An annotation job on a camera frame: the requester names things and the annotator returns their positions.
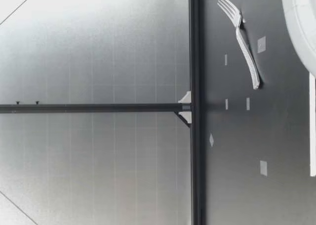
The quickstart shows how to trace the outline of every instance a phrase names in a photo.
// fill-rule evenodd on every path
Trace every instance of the metal rod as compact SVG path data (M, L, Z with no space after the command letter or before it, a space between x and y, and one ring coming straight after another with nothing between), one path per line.
M200 79L200 1L189 0L190 7L190 73L192 92L191 124L191 173L192 173L192 225L204 224L203 202L203 133L201 126L201 99L203 99Z
M92 113L92 112L181 112L190 104L34 104L0 105L0 114L8 113Z
M14 9L3 21L0 22L0 26L7 20L10 18L10 16L12 16L24 3L26 3L27 0L24 0L20 5L18 5L18 7L16 9Z
M39 225L37 222L34 221L27 213L25 213L19 206L17 206L8 196L6 196L2 191L0 191L0 194L8 200L12 205L14 205L22 214L24 214L32 223L35 225Z

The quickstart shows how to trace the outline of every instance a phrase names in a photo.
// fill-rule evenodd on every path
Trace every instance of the white plate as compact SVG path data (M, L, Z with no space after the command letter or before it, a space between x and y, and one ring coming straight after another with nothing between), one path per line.
M292 43L305 67L316 76L316 0L282 0Z

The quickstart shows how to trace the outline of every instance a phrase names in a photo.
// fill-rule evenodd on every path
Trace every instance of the dark gray panel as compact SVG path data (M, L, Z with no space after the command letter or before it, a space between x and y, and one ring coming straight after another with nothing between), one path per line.
M252 89L235 30L217 0L203 0L205 224L312 225L308 72L287 33L281 0L231 1L244 14L263 85ZM267 49L257 54L263 36ZM260 174L260 160L268 163L267 177Z

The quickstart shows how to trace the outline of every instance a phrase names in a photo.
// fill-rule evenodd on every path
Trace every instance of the white tape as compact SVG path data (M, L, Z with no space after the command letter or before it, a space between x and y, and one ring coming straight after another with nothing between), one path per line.
M258 53L262 53L266 51L267 49L267 43L266 43L266 37L262 37L258 40Z
M209 136L209 142L211 144L211 147L213 147L214 146L214 138L213 138L212 134Z
M268 176L268 163L265 161L260 161L260 174Z
M250 110L250 98L249 97L246 99L246 108L247 108L247 110Z
M227 66L227 65L228 65L228 55L225 54L225 66Z

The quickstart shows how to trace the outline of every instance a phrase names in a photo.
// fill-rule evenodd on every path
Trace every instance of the fork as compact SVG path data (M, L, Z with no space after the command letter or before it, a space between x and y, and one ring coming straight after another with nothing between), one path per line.
M256 90L259 88L260 79L256 63L251 55L250 49L247 46L246 41L243 39L240 32L240 25L242 21L241 11L239 11L238 8L229 0L218 0L217 5L219 5L219 7L226 13L226 15L229 17L234 27L236 28L236 38L248 64L250 75L252 78L253 88Z

